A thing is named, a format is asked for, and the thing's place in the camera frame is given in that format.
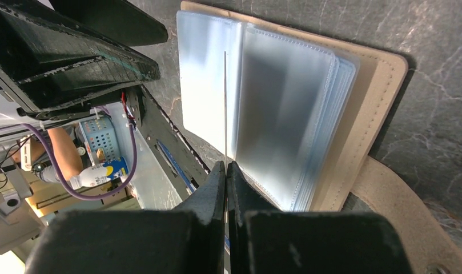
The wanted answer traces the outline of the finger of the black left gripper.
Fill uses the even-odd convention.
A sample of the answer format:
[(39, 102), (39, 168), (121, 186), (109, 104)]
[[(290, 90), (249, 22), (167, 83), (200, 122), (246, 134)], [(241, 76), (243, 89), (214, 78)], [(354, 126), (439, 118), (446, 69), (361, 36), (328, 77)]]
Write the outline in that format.
[(149, 46), (168, 40), (165, 25), (129, 1), (54, 0), (50, 3), (58, 13), (126, 46)]
[(156, 61), (39, 1), (0, 1), (0, 93), (59, 111), (160, 78)]

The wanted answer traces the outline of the person forearm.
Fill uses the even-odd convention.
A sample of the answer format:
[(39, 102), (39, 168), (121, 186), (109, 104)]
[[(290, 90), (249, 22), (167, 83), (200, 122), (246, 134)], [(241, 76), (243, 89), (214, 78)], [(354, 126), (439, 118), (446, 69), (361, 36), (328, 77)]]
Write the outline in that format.
[[(80, 133), (74, 125), (48, 129), (42, 133), (46, 143), (52, 148), (55, 160), (65, 181), (79, 175), (85, 168), (85, 161), (78, 152), (81, 144)], [(60, 183), (60, 178), (51, 164), (43, 144), (31, 138), (31, 173), (46, 183)]]

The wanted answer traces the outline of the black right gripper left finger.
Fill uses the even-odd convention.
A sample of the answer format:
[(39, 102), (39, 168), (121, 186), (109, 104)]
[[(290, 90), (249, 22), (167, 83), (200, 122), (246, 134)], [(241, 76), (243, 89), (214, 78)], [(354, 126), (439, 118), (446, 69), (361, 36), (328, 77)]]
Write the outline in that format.
[(43, 231), (26, 273), (223, 273), (226, 172), (171, 210), (70, 211)]

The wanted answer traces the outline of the beige leather card holder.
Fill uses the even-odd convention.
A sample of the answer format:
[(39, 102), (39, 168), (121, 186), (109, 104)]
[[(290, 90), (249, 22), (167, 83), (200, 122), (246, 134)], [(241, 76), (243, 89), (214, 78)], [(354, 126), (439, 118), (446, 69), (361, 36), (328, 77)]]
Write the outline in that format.
[(462, 273), (462, 250), (369, 155), (408, 59), (193, 1), (180, 3), (176, 32), (185, 129), (266, 199), (338, 213), (355, 197), (394, 226), (414, 273)]

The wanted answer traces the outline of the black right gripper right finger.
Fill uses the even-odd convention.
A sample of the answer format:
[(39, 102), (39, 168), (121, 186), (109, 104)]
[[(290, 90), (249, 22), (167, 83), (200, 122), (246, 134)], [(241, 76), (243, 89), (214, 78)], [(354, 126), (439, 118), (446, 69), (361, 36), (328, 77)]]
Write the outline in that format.
[(392, 224), (374, 212), (284, 212), (227, 168), (232, 273), (411, 273)]

